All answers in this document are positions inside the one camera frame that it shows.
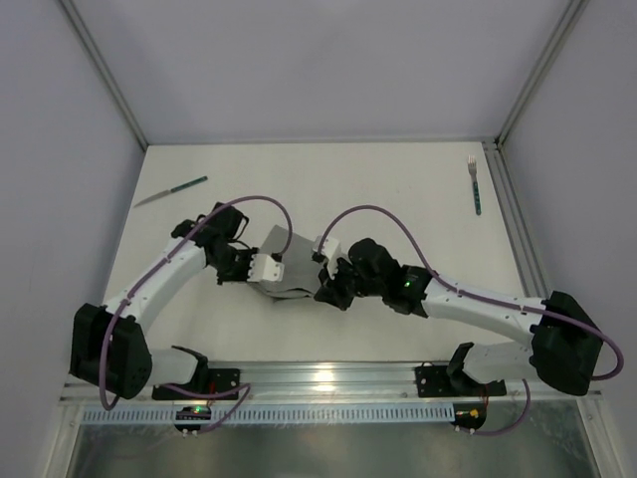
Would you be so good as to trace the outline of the grey cloth napkin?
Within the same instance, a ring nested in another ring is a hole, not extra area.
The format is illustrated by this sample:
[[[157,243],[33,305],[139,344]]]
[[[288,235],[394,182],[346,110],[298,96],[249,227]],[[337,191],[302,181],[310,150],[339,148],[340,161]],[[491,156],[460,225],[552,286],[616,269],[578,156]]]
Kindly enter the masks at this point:
[[[251,287],[274,300],[312,298],[320,287],[321,270],[321,265],[312,260],[313,246],[312,240],[294,233],[283,256],[283,280],[253,283]]]

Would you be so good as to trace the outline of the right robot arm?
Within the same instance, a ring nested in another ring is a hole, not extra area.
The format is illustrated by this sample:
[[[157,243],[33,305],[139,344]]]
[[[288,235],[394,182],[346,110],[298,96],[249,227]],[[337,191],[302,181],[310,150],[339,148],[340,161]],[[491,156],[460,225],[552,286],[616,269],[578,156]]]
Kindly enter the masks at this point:
[[[589,390],[602,338],[568,294],[514,298],[468,288],[425,268],[399,264],[370,238],[346,253],[337,241],[318,239],[312,258],[321,265],[314,295],[320,303],[345,311],[356,298],[378,297],[397,314],[456,321],[505,337],[494,346],[466,342],[456,348],[447,374],[462,394],[523,378],[574,396]]]

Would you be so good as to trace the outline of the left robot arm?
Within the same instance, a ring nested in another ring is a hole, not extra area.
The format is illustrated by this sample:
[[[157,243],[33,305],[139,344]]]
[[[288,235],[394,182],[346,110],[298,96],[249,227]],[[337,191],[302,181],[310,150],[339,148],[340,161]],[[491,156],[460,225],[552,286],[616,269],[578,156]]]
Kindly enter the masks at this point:
[[[158,400],[203,398],[223,390],[205,355],[181,346],[153,350],[146,340],[161,311],[205,268],[215,269],[219,282],[247,279],[257,251],[233,244],[249,220],[222,203],[214,212],[178,224],[138,279],[104,304],[84,304],[76,312],[70,373],[97,386],[106,409],[147,386]]]

